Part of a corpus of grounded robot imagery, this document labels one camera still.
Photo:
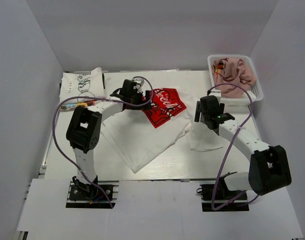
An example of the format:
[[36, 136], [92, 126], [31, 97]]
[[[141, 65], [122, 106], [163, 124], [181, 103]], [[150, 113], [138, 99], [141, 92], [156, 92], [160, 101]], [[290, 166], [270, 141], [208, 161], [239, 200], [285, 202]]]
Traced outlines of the white red print t-shirt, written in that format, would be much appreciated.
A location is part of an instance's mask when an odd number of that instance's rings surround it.
[[222, 148], [220, 137], [195, 122], [197, 99], [176, 88], [155, 88], [150, 110], [126, 109], [103, 122], [101, 132], [132, 170], [138, 172], [183, 136], [192, 151]]

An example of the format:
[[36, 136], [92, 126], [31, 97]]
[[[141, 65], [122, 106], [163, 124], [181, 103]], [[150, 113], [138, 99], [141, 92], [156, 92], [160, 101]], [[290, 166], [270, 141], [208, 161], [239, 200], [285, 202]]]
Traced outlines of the pink t-shirt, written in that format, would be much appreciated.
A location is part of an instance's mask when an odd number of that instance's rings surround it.
[[249, 91], [251, 86], [257, 81], [257, 77], [249, 65], [240, 57], [215, 59], [211, 65], [211, 72], [215, 86], [224, 83], [234, 84], [234, 86], [227, 84], [220, 85], [216, 88], [221, 91], [221, 95], [225, 98], [242, 98], [245, 92], [236, 86]]

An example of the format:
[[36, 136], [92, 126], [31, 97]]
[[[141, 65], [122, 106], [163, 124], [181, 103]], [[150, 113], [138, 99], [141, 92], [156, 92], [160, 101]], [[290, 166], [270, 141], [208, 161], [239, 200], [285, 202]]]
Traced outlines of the plain white t-shirt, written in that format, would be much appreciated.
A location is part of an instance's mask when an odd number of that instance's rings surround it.
[[248, 96], [250, 96], [252, 101], [256, 99], [256, 95], [251, 90], [248, 90], [247, 93], [244, 92], [242, 95], [242, 97], [245, 99], [249, 99]]

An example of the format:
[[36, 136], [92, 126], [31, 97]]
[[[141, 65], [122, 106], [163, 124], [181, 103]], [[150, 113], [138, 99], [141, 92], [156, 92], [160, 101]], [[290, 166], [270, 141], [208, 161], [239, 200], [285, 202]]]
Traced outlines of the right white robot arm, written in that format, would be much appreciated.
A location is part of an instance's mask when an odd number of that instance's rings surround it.
[[248, 160], [247, 172], [226, 174], [219, 178], [218, 193], [231, 199], [237, 191], [254, 191], [263, 196], [292, 183], [286, 150], [271, 146], [240, 127], [235, 118], [224, 112], [225, 105], [218, 97], [209, 95], [196, 104], [195, 122], [204, 123], [208, 129], [226, 139]]

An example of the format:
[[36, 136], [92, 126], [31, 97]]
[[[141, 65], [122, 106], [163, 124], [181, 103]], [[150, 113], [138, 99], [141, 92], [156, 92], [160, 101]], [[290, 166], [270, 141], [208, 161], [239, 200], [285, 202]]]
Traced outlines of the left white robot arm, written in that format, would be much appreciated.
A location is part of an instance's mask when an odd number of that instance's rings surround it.
[[73, 177], [72, 181], [81, 188], [80, 192], [86, 199], [92, 200], [98, 195], [94, 148], [100, 140], [102, 122], [124, 110], [150, 110], [153, 89], [142, 91], [142, 86], [148, 82], [142, 76], [124, 80], [122, 87], [110, 94], [113, 99], [100, 99], [105, 104], [99, 111], [91, 111], [82, 105], [75, 108], [66, 139], [73, 149], [77, 165], [77, 176]]

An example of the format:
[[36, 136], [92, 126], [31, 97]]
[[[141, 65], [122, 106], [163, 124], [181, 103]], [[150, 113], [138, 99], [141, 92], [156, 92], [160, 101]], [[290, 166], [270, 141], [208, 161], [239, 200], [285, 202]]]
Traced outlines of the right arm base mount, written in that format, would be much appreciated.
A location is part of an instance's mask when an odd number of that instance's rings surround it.
[[[196, 190], [196, 193], [201, 197], [201, 207], [203, 212], [214, 212], [212, 209], [212, 195], [214, 186], [214, 183], [204, 183], [201, 184]], [[248, 212], [249, 206], [247, 193], [240, 190], [230, 191], [224, 182], [220, 182], [217, 186], [214, 207], [219, 207], [240, 193], [242, 193], [242, 195], [237, 200], [219, 209], [218, 212]]]

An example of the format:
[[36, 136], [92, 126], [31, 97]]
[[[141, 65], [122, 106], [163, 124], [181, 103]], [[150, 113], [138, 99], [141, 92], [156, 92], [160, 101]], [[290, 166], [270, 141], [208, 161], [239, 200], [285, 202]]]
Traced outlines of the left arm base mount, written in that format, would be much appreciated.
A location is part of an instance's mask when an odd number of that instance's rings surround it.
[[111, 205], [103, 192], [95, 189], [93, 193], [88, 193], [75, 186], [71, 181], [65, 207], [68, 209], [111, 209], [115, 206], [118, 198], [119, 182], [118, 181], [101, 181], [99, 185], [108, 196]]

